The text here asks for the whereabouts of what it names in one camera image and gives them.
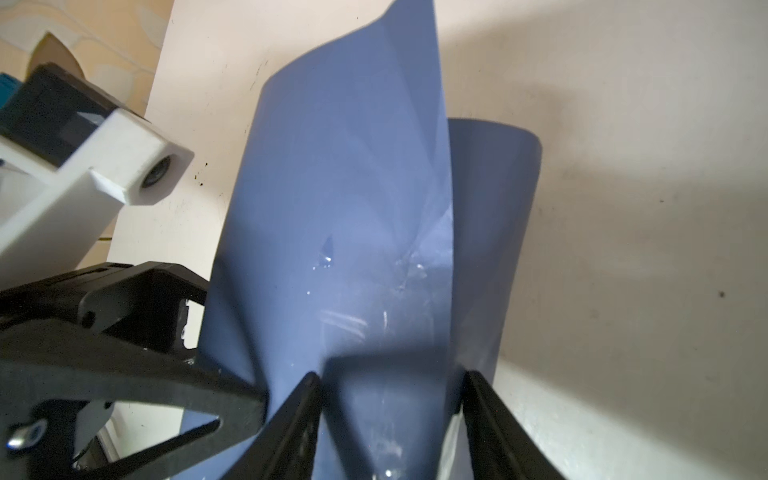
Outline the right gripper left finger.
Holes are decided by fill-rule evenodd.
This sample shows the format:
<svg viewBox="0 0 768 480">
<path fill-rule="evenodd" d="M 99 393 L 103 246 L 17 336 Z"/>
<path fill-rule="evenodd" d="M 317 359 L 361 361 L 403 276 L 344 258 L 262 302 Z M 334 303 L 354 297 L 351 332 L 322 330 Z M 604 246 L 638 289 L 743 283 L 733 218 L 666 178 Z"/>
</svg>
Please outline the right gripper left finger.
<svg viewBox="0 0 768 480">
<path fill-rule="evenodd" d="M 311 478 L 322 407 L 320 377 L 309 372 L 223 478 Z"/>
</svg>

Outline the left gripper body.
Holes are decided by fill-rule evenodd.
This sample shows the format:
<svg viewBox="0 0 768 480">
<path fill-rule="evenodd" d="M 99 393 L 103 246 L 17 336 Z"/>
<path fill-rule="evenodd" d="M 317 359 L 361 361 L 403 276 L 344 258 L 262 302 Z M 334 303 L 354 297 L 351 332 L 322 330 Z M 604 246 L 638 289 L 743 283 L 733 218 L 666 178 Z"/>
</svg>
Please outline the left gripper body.
<svg viewBox="0 0 768 480">
<path fill-rule="evenodd" d="M 173 263 L 101 263 L 1 293 L 1 328 L 57 319 L 180 360 L 190 302 L 203 306 L 209 281 Z"/>
</svg>

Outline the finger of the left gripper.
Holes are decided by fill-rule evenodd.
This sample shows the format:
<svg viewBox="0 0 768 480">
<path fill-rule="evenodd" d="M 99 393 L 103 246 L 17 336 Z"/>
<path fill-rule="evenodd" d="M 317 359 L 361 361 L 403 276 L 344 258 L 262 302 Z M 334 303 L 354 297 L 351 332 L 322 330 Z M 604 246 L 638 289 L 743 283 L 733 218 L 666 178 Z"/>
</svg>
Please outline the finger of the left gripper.
<svg viewBox="0 0 768 480">
<path fill-rule="evenodd" d="M 118 403 L 176 407 L 209 421 L 88 471 L 77 453 Z M 266 396 L 238 378 L 55 319 L 1 333 L 4 479 L 165 479 L 258 433 Z"/>
</svg>

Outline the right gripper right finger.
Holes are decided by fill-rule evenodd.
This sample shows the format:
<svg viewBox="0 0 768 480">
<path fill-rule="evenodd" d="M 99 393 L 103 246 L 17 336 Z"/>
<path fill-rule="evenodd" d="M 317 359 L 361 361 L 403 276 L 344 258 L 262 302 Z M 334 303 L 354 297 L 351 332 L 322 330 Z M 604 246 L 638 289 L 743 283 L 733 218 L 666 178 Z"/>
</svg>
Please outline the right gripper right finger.
<svg viewBox="0 0 768 480">
<path fill-rule="evenodd" d="M 461 405 L 474 478 L 564 480 L 481 372 L 465 373 Z"/>
</svg>

